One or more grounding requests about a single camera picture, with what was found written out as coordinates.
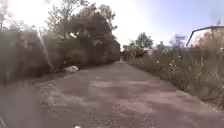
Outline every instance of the tree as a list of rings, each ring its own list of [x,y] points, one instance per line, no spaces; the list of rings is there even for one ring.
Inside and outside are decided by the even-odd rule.
[[[186,39],[186,36],[184,35],[179,35],[179,34],[176,34],[174,36],[174,39],[172,39],[170,41],[170,44],[175,47],[175,48],[183,48],[184,47],[184,41]]]
[[[49,12],[47,24],[51,32],[56,34],[58,38],[66,39],[69,29],[68,22],[73,11],[80,6],[87,5],[86,0],[62,0],[60,6],[53,5]]]
[[[142,49],[147,48],[151,49],[153,45],[153,40],[151,39],[150,36],[147,36],[144,32],[140,33],[137,40],[136,44],[139,45]]]
[[[0,29],[2,30],[5,20],[8,20],[10,13],[8,11],[8,0],[0,0]]]

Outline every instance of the dirt road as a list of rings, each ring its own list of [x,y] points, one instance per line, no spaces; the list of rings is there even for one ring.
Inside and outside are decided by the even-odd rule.
[[[222,112],[127,64],[82,70],[40,88],[38,116],[29,117],[38,127],[224,127]]]

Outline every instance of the bush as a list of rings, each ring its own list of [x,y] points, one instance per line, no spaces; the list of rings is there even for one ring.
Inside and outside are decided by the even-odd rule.
[[[156,50],[150,57],[131,59],[129,63],[224,108],[222,56],[223,53],[200,48],[180,49],[178,52],[173,49],[166,53]]]

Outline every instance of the shrub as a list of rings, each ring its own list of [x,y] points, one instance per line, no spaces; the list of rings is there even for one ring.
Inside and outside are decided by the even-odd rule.
[[[211,53],[200,48],[180,49],[179,52],[173,49],[166,53],[156,50],[150,57],[131,59],[129,63],[224,108],[223,54]]]

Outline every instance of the sunlight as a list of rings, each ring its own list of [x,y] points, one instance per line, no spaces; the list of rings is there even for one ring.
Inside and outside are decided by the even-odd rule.
[[[48,16],[44,0],[9,0],[9,11],[28,25],[44,26]]]

